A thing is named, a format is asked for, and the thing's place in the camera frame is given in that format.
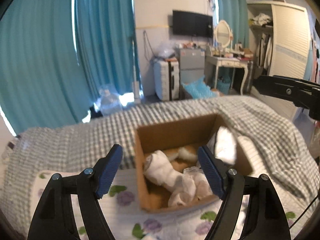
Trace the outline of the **clear plastic water jug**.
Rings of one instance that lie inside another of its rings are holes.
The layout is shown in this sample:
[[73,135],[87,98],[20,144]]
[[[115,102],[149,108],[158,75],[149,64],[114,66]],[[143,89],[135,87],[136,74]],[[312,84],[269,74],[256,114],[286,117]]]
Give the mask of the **clear plastic water jug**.
[[100,111],[103,116],[122,111],[122,104],[119,99],[119,94],[114,85],[107,84],[99,89],[100,94]]

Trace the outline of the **teal curtain right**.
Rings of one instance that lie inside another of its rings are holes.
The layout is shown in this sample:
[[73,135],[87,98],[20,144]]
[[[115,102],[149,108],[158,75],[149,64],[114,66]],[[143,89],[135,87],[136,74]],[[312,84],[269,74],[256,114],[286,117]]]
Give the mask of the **teal curtain right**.
[[249,47],[249,23],[246,0],[218,0],[219,19],[225,20],[233,31],[233,44]]

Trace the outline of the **teal curtain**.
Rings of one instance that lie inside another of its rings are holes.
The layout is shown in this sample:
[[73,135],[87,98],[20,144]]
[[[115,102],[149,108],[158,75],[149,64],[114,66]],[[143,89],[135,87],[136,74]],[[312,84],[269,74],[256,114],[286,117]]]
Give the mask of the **teal curtain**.
[[246,0],[218,0],[219,19],[225,20],[233,31],[233,44],[249,47],[249,23]]
[[111,85],[139,95],[133,0],[1,0],[1,108],[15,133],[80,123]]

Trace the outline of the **blue bubble wrap bag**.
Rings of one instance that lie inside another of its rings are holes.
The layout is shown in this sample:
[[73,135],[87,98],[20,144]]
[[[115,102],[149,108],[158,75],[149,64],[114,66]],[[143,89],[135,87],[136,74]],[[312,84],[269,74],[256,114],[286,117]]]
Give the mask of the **blue bubble wrap bag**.
[[204,76],[188,84],[182,83],[182,87],[193,99],[208,99],[219,97],[218,92],[212,91],[211,88],[205,84]]

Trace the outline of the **grey checked blanket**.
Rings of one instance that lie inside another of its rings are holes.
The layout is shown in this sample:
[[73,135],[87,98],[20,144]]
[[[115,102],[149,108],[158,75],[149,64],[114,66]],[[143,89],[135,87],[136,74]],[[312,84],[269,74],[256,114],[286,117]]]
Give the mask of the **grey checked blanket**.
[[318,166],[295,125],[248,96],[139,105],[85,124],[30,128],[11,138],[1,154],[1,211],[13,230],[25,238],[37,195],[49,176],[79,172],[105,156],[114,144],[124,149],[117,181],[136,193],[136,128],[215,113],[231,126],[254,174],[271,177],[285,211],[300,214],[318,192]]

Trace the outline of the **white cloth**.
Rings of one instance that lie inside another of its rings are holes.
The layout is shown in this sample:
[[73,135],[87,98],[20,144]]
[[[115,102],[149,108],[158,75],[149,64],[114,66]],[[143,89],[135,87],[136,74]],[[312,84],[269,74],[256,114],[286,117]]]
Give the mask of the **white cloth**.
[[203,170],[193,166],[184,169],[182,182],[171,194],[168,207],[187,206],[212,196],[213,192]]

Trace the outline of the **white sock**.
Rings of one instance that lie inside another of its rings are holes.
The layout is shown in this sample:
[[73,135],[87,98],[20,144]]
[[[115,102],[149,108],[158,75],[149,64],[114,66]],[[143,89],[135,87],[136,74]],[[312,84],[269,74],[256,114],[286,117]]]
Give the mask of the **white sock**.
[[143,174],[150,182],[164,187],[171,193],[182,187],[183,174],[173,168],[168,156],[160,150],[146,157]]

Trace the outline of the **white black tissue pack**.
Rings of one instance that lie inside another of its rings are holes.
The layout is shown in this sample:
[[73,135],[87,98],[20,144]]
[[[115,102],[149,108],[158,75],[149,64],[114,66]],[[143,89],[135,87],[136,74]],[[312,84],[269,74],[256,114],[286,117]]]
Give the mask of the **white black tissue pack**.
[[216,159],[232,166],[236,162],[236,140],[231,131],[220,126],[207,143],[207,147]]

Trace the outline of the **white oval vanity mirror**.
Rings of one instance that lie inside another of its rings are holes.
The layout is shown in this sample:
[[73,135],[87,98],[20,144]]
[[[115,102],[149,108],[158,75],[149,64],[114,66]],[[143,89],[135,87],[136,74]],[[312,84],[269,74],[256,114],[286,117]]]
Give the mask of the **white oval vanity mirror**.
[[222,48],[227,48],[231,43],[232,32],[225,20],[220,20],[214,29],[214,39]]

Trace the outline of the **brown cardboard box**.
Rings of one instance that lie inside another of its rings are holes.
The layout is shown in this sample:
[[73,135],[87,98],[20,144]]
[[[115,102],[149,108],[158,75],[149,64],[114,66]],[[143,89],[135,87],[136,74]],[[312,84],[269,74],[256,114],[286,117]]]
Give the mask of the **brown cardboard box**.
[[139,126],[135,133],[135,161],[140,208],[149,213],[188,209],[216,201],[217,196],[195,201],[187,206],[168,207],[171,192],[150,182],[143,174],[143,164],[150,154],[161,150],[173,168],[183,172],[196,165],[197,150],[206,145],[220,126],[230,128],[219,114],[207,114],[177,121]]

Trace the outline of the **white wardrobe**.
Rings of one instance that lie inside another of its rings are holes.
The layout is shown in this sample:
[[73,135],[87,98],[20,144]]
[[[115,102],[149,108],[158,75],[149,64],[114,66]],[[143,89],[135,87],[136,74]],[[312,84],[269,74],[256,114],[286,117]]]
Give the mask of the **white wardrobe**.
[[307,9],[295,4],[276,1],[247,3],[248,18],[260,13],[272,17],[273,26],[249,26],[249,49],[256,53],[263,34],[273,38],[270,76],[278,75],[302,79],[308,62],[311,42]]

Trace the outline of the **teal curtain left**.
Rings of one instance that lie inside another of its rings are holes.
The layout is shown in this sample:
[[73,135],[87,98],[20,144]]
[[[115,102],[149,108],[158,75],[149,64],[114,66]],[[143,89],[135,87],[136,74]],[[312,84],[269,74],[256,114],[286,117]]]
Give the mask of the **teal curtain left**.
[[80,123],[111,85],[139,95],[133,0],[1,0],[1,108],[15,133]]

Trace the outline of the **black wall television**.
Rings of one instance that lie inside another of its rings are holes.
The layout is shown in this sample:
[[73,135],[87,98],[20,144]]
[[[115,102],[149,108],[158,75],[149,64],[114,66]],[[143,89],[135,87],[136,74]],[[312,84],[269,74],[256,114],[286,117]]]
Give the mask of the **black wall television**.
[[172,33],[192,37],[212,38],[213,17],[188,11],[172,11]]

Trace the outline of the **white dressing table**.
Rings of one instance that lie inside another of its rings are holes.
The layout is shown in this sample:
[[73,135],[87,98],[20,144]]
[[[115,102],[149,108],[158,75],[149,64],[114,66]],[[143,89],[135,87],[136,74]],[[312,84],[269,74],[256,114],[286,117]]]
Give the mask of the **white dressing table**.
[[213,48],[209,45],[205,50],[205,63],[204,63],[204,83],[214,89],[217,88],[217,80],[219,75],[219,68],[233,68],[243,69],[244,77],[240,87],[240,94],[245,94],[245,82],[248,77],[248,61],[240,60],[237,58],[218,57],[213,55]]

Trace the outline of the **white suitcase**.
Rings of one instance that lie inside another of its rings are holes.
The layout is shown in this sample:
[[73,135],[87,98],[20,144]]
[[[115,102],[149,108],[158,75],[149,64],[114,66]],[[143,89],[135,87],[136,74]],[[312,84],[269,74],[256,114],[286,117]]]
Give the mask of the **white suitcase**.
[[180,69],[177,61],[158,60],[153,64],[155,91],[161,101],[180,97]]

